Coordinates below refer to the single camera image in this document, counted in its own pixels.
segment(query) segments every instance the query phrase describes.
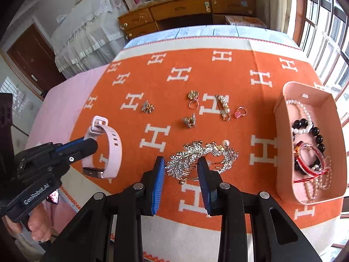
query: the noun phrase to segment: gold ring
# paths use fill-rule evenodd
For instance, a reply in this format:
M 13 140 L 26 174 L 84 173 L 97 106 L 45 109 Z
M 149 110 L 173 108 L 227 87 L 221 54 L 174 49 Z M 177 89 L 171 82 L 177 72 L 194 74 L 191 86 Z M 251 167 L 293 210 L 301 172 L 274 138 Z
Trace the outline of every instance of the gold ring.
M 198 92 L 196 90 L 191 90 L 189 93 L 188 93 L 188 99 L 190 100 L 189 102 L 189 108 L 190 109 L 197 109 L 198 106 L 199 106 L 199 103 L 198 103 Z M 192 103 L 196 103 L 196 107 L 192 107 L 191 104 Z

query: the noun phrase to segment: screw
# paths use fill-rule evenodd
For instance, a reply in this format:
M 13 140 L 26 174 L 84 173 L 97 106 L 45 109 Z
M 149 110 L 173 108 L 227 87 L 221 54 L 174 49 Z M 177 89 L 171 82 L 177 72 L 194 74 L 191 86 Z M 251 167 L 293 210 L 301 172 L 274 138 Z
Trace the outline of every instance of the screw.
M 135 190 L 141 190 L 143 187 L 144 187 L 144 185 L 142 183 L 140 183 L 140 182 L 135 183 L 133 185 L 133 189 L 135 189 Z
M 261 196 L 263 199 L 268 199 L 270 197 L 269 193 L 266 191 L 260 192 L 259 196 Z
M 93 195 L 93 199 L 95 200 L 101 200 L 103 198 L 104 194 L 102 192 L 97 192 Z
M 230 188 L 230 184 L 226 183 L 226 182 L 222 182 L 219 184 L 219 187 L 222 189 L 229 189 Z

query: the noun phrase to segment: jewelry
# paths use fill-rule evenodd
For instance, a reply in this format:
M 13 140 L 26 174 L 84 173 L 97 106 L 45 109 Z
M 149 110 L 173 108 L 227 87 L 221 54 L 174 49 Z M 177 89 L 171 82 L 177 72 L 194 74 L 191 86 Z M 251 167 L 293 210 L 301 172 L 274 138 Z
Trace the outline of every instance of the jewelry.
M 235 111 L 234 116 L 235 116 L 235 118 L 240 118 L 241 116 L 245 116 L 246 114 L 247 114 L 247 110 L 244 107 L 239 107 Z
M 294 135 L 301 135 L 301 134 L 307 134 L 310 132 L 311 128 L 313 127 L 313 122 L 311 121 L 311 117 L 309 112 L 307 111 L 307 109 L 305 108 L 305 106 L 299 102 L 298 100 L 286 100 L 286 104 L 294 104 L 296 106 L 298 106 L 300 109 L 303 110 L 304 114 L 306 115 L 306 121 L 307 121 L 307 126 L 306 128 L 293 128 L 292 127 L 292 133 Z
M 154 109 L 155 107 L 152 104 L 150 104 L 148 101 L 146 101 L 142 107 L 142 111 L 144 113 L 152 113 Z
M 301 157 L 301 149 L 303 149 L 303 148 L 311 149 L 312 151 L 315 152 L 315 155 L 320 160 L 320 164 L 322 167 L 321 170 L 316 171 L 315 167 L 310 168 L 309 166 L 307 166 L 305 164 L 305 162 L 303 161 L 303 159 Z M 326 163 L 325 163 L 325 158 L 324 158 L 322 152 L 317 147 L 315 147 L 309 143 L 304 143 L 303 141 L 300 141 L 296 145 L 296 147 L 294 148 L 294 157 L 297 160 L 301 169 L 308 175 L 318 176 L 318 175 L 322 175 L 326 172 Z
M 193 115 L 191 117 L 185 117 L 185 118 L 182 118 L 182 119 L 183 119 L 184 123 L 189 128 L 195 127 L 195 124 L 196 124 L 195 113 L 193 113 Z
M 331 187 L 332 171 L 331 168 L 327 170 L 327 175 L 320 175 L 314 178 L 312 182 L 304 182 L 305 192 L 309 200 L 314 200 L 318 195 L 318 189 L 327 190 Z M 310 191 L 310 185 L 313 185 L 313 193 Z
M 230 120 L 230 108 L 222 95 L 216 95 L 217 103 L 219 104 L 219 110 L 221 112 L 221 116 L 223 121 Z
M 185 151 L 172 155 L 166 164 L 168 175 L 179 180 L 179 184 L 184 184 L 187 180 L 197 181 L 198 178 L 189 178 L 190 173 L 196 168 L 195 161 L 206 154 L 212 153 L 214 156 L 224 156 L 219 164 L 223 167 L 215 167 L 213 170 L 218 173 L 225 172 L 230 169 L 233 162 L 238 158 L 239 153 L 228 146 L 217 146 L 215 142 L 202 146 L 202 141 L 194 141 L 191 145 L 184 144 Z
M 191 90 L 188 93 L 188 99 L 190 99 L 189 108 L 190 109 L 197 109 L 198 106 L 199 106 L 199 103 L 198 103 L 198 92 L 196 90 Z M 196 103 L 197 104 L 196 107 L 191 107 L 192 103 Z
M 301 127 L 307 127 L 308 126 L 308 121 L 305 118 L 302 118 L 301 120 L 295 120 L 293 122 L 292 128 L 293 129 L 300 129 Z M 315 138 L 315 142 L 318 144 L 318 149 L 323 153 L 325 151 L 325 145 L 322 143 L 323 142 L 323 136 L 320 135 L 320 129 L 317 127 L 313 127 L 310 129 L 311 133 L 313 134 Z

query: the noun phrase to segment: cabinet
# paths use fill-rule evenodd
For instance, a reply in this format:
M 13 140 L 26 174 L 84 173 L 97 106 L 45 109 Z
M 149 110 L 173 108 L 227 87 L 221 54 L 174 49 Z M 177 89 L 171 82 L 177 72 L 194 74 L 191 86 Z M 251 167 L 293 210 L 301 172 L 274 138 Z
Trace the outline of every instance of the cabinet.
M 165 29 L 225 24 L 225 15 L 254 14 L 255 0 L 159 0 L 119 17 L 119 24 L 132 39 Z
M 125 31 L 153 21 L 148 8 L 137 12 L 128 12 L 126 15 L 119 17 L 120 28 Z
M 211 0 L 214 14 L 254 15 L 254 0 Z
M 128 39 L 132 39 L 138 36 L 143 36 L 148 33 L 156 32 L 157 28 L 154 22 L 150 24 L 141 25 L 139 27 L 129 29 L 126 31 L 126 36 Z
M 154 20 L 211 13 L 209 0 L 177 0 L 151 7 Z

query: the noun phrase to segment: pink tray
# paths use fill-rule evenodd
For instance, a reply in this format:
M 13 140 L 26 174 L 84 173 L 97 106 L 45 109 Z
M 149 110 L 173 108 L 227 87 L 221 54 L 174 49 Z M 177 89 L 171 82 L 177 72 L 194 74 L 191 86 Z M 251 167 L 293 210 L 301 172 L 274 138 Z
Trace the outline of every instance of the pink tray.
M 331 187 L 327 190 L 319 189 L 315 200 L 308 200 L 304 183 L 294 183 L 294 180 L 305 177 L 294 171 L 291 126 L 296 119 L 305 118 L 305 115 L 297 106 L 287 105 L 286 100 L 298 100 L 305 105 L 314 125 L 320 129 L 320 134 L 323 136 L 326 147 L 324 155 L 331 158 Z M 342 125 L 333 96 L 309 85 L 288 82 L 283 86 L 281 97 L 274 106 L 274 114 L 277 130 L 276 190 L 280 198 L 288 203 L 311 205 L 342 197 L 347 188 L 347 157 Z M 315 141 L 311 133 L 297 135 L 296 142 L 301 140 L 309 143 Z M 314 155 L 305 155 L 306 162 L 315 159 Z

